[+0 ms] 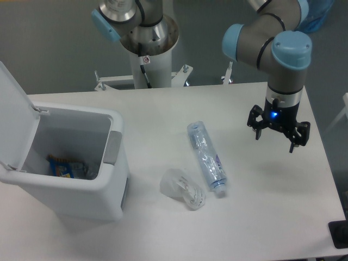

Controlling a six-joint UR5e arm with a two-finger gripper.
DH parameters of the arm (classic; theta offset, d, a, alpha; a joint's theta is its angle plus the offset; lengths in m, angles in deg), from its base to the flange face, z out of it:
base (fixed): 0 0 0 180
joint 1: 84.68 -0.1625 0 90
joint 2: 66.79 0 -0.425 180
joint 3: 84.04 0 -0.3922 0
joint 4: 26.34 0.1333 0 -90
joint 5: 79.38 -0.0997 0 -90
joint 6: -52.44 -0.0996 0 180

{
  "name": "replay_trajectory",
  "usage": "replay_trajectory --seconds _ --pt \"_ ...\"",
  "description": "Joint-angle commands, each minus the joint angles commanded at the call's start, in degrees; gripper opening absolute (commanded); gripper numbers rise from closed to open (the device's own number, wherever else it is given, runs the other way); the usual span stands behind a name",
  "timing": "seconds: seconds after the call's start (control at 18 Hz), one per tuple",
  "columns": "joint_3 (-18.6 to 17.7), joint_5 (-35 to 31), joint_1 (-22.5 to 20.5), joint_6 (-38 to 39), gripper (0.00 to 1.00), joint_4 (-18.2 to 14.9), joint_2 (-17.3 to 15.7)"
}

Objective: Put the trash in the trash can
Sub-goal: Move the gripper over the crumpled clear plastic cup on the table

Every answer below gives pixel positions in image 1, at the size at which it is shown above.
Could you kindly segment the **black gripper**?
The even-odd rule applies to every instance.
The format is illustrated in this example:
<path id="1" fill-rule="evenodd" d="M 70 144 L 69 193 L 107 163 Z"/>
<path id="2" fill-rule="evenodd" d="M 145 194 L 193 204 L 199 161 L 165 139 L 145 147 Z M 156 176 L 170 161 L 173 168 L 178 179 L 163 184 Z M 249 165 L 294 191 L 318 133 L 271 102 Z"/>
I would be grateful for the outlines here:
<path id="1" fill-rule="evenodd" d="M 264 111 L 260 106 L 254 105 L 247 119 L 247 125 L 255 132 L 256 140 L 261 137 L 262 130 L 268 128 L 269 121 L 274 130 L 284 132 L 290 140 L 290 153 L 293 153 L 295 147 L 306 146 L 310 135 L 310 122 L 296 120 L 301 96 L 302 89 L 292 94 L 283 94 L 268 86 Z"/>

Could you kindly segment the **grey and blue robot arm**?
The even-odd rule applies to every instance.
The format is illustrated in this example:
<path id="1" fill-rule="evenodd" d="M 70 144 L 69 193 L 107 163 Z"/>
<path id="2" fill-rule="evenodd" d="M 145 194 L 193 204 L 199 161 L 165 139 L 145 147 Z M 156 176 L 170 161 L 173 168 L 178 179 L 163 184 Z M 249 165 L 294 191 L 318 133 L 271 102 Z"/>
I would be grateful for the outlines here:
<path id="1" fill-rule="evenodd" d="M 222 39 L 222 51 L 233 61 L 268 74 L 263 107 L 255 105 L 247 125 L 256 137 L 270 128 L 285 135 L 291 148 L 306 145 L 310 123 L 296 119 L 312 41 L 297 31 L 306 18 L 306 1 L 250 1 L 258 19 L 233 24 Z M 121 42 L 130 53 L 137 89 L 172 85 L 171 51 L 178 42 L 175 21 L 164 14 L 162 1 L 101 1 L 91 13 L 99 32 L 111 42 Z"/>

